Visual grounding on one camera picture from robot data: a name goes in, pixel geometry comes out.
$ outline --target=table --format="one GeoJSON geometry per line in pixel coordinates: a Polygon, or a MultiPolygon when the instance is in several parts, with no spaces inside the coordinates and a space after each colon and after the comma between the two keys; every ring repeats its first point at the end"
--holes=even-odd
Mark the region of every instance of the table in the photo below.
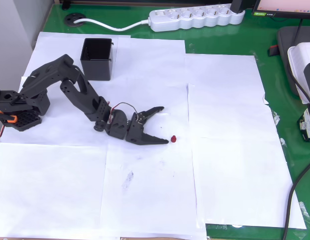
{"type": "MultiPolygon", "coordinates": [[[[267,49],[277,44],[276,33],[279,28],[297,26],[299,20],[288,19],[276,22],[268,17],[252,16],[251,10],[247,10],[240,25],[179,29],[168,32],[154,32],[147,25],[137,26],[124,32],[114,32],[93,23],[86,23],[81,27],[68,27],[64,24],[66,15],[82,13],[87,18],[101,21],[115,28],[123,28],[146,20],[150,11],[161,8],[165,7],[72,4],[70,9],[62,10],[61,5],[55,4],[43,31],[70,34],[122,34],[141,39],[185,40],[186,53],[254,55],[266,92],[266,99],[270,108],[280,116],[277,131],[279,137],[286,142],[283,151],[294,181],[310,163],[310,143],[303,141],[297,126],[297,120],[306,107],[299,97],[291,92],[281,57],[268,57],[267,49]]],[[[304,25],[310,26],[310,20],[305,20],[304,25]]],[[[307,217],[303,214],[307,230],[289,229],[287,239],[310,240],[310,171],[297,185],[296,193],[299,202],[304,203],[309,215],[307,217]]],[[[274,240],[281,239],[283,233],[282,229],[275,227],[234,227],[215,224],[207,224],[206,231],[207,236],[211,238],[223,239],[274,240]]]]}

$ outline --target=black cable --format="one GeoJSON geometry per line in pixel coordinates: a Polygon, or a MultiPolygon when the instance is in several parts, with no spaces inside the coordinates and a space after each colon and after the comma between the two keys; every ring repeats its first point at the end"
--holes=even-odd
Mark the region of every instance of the black cable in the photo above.
{"type": "Polygon", "coordinates": [[[294,182],[293,186],[290,189],[289,195],[288,195],[288,201],[287,201],[287,210],[286,210],[286,218],[285,218],[285,227],[284,227],[284,233],[283,233],[283,240],[286,240],[287,232],[289,230],[289,222],[290,222],[290,214],[291,214],[291,204],[292,204],[292,198],[293,193],[296,188],[296,185],[299,183],[299,181],[302,179],[302,177],[307,173],[307,171],[310,170],[310,164],[299,174],[298,178],[294,182]]]}
{"type": "Polygon", "coordinates": [[[282,22],[285,22],[288,20],[288,18],[283,19],[283,20],[275,20],[275,18],[273,18],[273,17],[270,17],[270,19],[272,19],[274,22],[277,22],[277,23],[282,23],[282,22]]]}
{"type": "Polygon", "coordinates": [[[310,96],[306,93],[306,91],[304,90],[304,88],[302,88],[302,86],[300,85],[300,83],[297,81],[297,79],[294,77],[293,73],[292,73],[292,69],[290,66],[290,63],[287,63],[287,71],[289,73],[289,75],[291,76],[291,78],[293,79],[294,83],[298,86],[298,88],[301,90],[301,92],[305,95],[305,97],[307,98],[307,100],[310,103],[310,96]]]}
{"type": "Polygon", "coordinates": [[[297,28],[297,31],[296,31],[296,34],[295,34],[295,38],[294,38],[293,42],[291,43],[292,46],[296,46],[296,40],[297,40],[297,38],[298,38],[298,36],[300,34],[300,30],[301,30],[302,24],[303,24],[303,19],[301,19],[299,21],[298,28],[297,28]]]}

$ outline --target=cable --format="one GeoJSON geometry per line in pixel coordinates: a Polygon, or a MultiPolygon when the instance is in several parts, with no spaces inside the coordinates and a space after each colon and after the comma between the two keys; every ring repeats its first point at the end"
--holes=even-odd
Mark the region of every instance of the cable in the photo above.
{"type": "Polygon", "coordinates": [[[302,88],[302,86],[300,85],[300,83],[297,81],[297,79],[296,79],[295,76],[293,75],[292,70],[291,70],[290,63],[287,63],[287,70],[288,70],[288,73],[290,74],[290,76],[292,77],[294,83],[298,86],[298,88],[301,90],[301,92],[304,94],[304,96],[307,98],[307,100],[308,100],[309,103],[310,103],[310,96],[306,93],[306,91],[304,90],[304,88],[302,88]]]}
{"type": "Polygon", "coordinates": [[[301,30],[302,24],[303,24],[303,19],[301,19],[299,21],[298,28],[297,28],[297,31],[296,31],[296,34],[295,34],[295,38],[294,38],[293,42],[291,43],[292,46],[296,46],[296,40],[297,40],[297,38],[298,38],[298,36],[300,34],[300,30],[301,30]]]}
{"type": "Polygon", "coordinates": [[[4,128],[5,128],[5,126],[4,126],[4,125],[3,125],[3,126],[1,126],[1,129],[0,129],[0,138],[1,138],[2,134],[3,134],[3,132],[4,132],[4,128]]]}
{"type": "Polygon", "coordinates": [[[96,21],[94,19],[89,19],[89,18],[82,18],[82,19],[78,19],[78,20],[74,21],[75,24],[82,23],[82,22],[90,22],[90,23],[93,23],[93,24],[97,24],[97,25],[100,25],[100,26],[102,26],[104,28],[107,28],[107,29],[110,29],[110,30],[113,30],[113,31],[116,31],[116,32],[126,31],[126,30],[131,29],[133,27],[136,27],[138,25],[149,24],[149,20],[147,19],[147,20],[136,22],[136,23],[134,23],[132,25],[129,25],[127,27],[124,27],[124,28],[115,28],[115,27],[112,27],[112,26],[108,26],[105,23],[102,23],[100,21],[96,21]]]}
{"type": "Polygon", "coordinates": [[[118,105],[120,105],[120,104],[127,104],[127,105],[131,106],[131,107],[134,109],[134,111],[135,111],[135,113],[136,113],[136,122],[137,122],[138,117],[139,117],[139,114],[138,114],[136,108],[135,108],[133,105],[130,105],[129,103],[123,102],[123,101],[122,101],[122,102],[116,104],[115,106],[113,106],[113,107],[110,109],[110,114],[109,114],[109,119],[108,119],[109,123],[112,123],[112,112],[113,112],[113,110],[114,110],[118,105]]]}
{"type": "Polygon", "coordinates": [[[285,227],[284,227],[284,233],[283,233],[283,238],[282,238],[283,240],[286,240],[287,232],[289,230],[291,204],[292,204],[292,198],[293,198],[293,193],[294,193],[295,187],[308,170],[310,170],[310,164],[299,174],[298,178],[296,179],[296,181],[294,182],[293,186],[290,189],[290,192],[288,195],[288,201],[287,201],[285,227]]]}
{"type": "Polygon", "coordinates": [[[288,18],[284,19],[284,20],[275,20],[275,18],[271,17],[270,19],[272,19],[274,22],[277,22],[277,23],[282,23],[282,22],[285,22],[288,20],[288,18]]]}

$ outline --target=black container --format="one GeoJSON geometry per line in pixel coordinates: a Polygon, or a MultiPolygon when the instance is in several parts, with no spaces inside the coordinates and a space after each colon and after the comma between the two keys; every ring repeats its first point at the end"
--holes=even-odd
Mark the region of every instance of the black container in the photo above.
{"type": "Polygon", "coordinates": [[[85,38],[80,61],[87,80],[111,80],[112,45],[110,38],[85,38]]]}

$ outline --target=wall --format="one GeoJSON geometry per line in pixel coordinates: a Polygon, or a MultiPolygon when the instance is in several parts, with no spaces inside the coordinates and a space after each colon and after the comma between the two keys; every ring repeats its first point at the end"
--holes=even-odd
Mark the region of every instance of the wall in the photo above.
{"type": "Polygon", "coordinates": [[[24,26],[28,41],[34,48],[37,36],[43,29],[53,0],[13,0],[24,26]]]}
{"type": "Polygon", "coordinates": [[[53,0],[0,0],[1,90],[19,89],[52,4],[53,0]]]}

